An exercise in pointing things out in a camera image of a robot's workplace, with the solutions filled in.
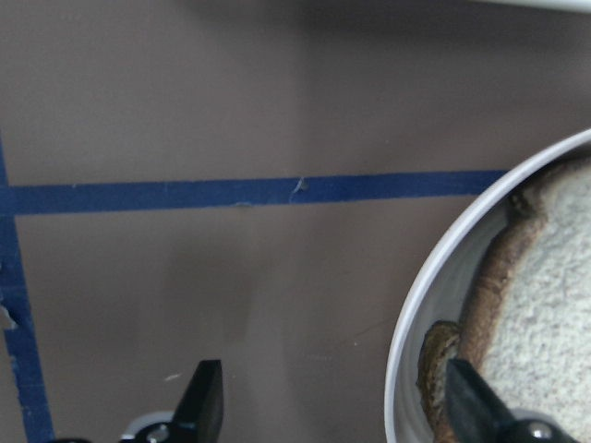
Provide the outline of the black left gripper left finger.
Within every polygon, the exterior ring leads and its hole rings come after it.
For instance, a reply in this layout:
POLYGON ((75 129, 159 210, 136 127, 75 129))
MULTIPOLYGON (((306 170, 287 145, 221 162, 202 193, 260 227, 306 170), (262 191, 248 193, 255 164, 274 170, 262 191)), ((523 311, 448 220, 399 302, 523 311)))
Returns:
POLYGON ((172 421, 174 442, 217 442, 223 424, 223 370, 220 360, 198 364, 172 421))

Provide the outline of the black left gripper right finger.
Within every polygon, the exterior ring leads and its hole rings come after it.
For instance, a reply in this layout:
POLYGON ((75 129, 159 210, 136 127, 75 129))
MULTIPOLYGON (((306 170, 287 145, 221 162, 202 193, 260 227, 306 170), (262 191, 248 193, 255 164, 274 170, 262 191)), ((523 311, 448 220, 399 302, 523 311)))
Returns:
POLYGON ((459 442, 520 441, 513 413, 465 360, 447 363, 445 409, 459 442))

